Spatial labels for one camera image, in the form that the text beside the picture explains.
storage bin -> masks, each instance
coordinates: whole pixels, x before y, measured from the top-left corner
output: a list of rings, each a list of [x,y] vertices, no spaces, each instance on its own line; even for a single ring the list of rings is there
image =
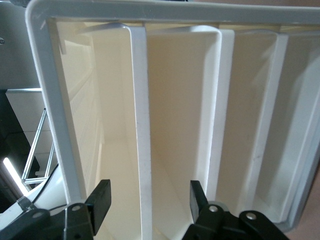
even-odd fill
[[[319,159],[319,9],[54,4],[31,2],[31,45],[68,201],[111,179],[97,239],[181,239],[190,180],[293,226]]]

silver screw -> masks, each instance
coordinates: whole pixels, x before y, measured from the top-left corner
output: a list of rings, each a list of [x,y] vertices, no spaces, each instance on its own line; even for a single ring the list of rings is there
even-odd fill
[[[32,218],[36,219],[36,218],[42,216],[42,214],[43,214],[42,212],[36,212],[35,214],[32,215]]]
[[[210,210],[210,212],[215,213],[215,212],[218,212],[219,209],[216,206],[212,205],[209,207],[209,210]]]
[[[73,206],[73,207],[71,208],[71,210],[72,210],[72,211],[77,211],[77,210],[79,210],[80,208],[81,208],[81,206],[76,205],[76,206]]]
[[[257,216],[252,212],[248,212],[245,216],[250,220],[256,220],[257,219]]]

fluorescent light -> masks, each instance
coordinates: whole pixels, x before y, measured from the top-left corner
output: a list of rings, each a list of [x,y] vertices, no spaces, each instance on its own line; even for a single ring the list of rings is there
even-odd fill
[[[9,171],[11,177],[13,178],[14,182],[16,185],[19,187],[20,191],[22,192],[23,195],[26,195],[29,191],[27,188],[22,184],[21,178],[19,177],[17,171],[15,170],[14,166],[11,164],[9,158],[5,158],[3,160],[3,163],[6,167],[6,169]]]

white divider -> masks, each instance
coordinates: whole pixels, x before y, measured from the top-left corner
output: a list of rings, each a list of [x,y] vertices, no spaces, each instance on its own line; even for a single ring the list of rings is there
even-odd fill
[[[216,199],[252,208],[288,36],[236,31]]]
[[[190,180],[215,194],[233,40],[204,25],[148,32],[153,239],[183,237]]]
[[[112,205],[99,237],[150,240],[146,31],[120,23],[70,31],[73,24],[58,29],[67,32],[68,40],[59,36],[61,59],[86,191],[99,179],[111,180]]]
[[[254,208],[285,221],[306,162],[320,142],[320,32],[291,33]]]

